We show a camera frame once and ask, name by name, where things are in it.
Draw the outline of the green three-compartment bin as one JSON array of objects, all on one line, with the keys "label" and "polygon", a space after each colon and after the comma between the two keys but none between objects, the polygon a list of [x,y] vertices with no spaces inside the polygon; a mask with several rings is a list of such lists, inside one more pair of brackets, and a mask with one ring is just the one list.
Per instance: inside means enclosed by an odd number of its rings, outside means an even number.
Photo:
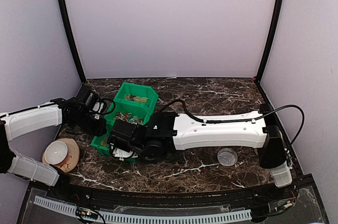
[{"label": "green three-compartment bin", "polygon": [[108,137],[115,121],[144,125],[153,114],[157,101],[158,94],[152,87],[124,82],[108,109],[110,114],[104,116],[107,132],[102,136],[95,136],[91,146],[100,155],[110,156],[113,147],[109,146]]}]

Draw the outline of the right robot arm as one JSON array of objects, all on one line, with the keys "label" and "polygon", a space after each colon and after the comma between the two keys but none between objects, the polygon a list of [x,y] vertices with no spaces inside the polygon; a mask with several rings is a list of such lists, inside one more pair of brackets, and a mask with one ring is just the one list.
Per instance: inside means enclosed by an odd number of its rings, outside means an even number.
[{"label": "right robot arm", "polygon": [[165,158],[174,151],[199,147],[241,146],[256,149],[261,168],[269,171],[274,184],[269,194],[280,200],[290,191],[293,181],[289,144],[277,125],[279,111],[295,108],[284,105],[272,108],[260,105],[259,110],[244,114],[194,116],[188,110],[169,112],[163,107],[143,125],[119,114],[110,129],[107,145],[113,157],[122,160],[141,157],[146,160]]}]

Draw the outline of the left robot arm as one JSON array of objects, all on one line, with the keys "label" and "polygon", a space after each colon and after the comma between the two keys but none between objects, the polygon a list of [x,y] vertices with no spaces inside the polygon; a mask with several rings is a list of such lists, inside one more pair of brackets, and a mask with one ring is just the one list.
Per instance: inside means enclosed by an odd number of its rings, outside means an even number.
[{"label": "left robot arm", "polygon": [[106,133],[107,103],[94,91],[82,87],[69,99],[51,99],[41,105],[1,113],[1,173],[53,186],[63,201],[74,197],[74,188],[60,180],[62,174],[51,164],[44,164],[10,147],[20,137],[51,127],[79,127],[85,134],[102,136]]}]

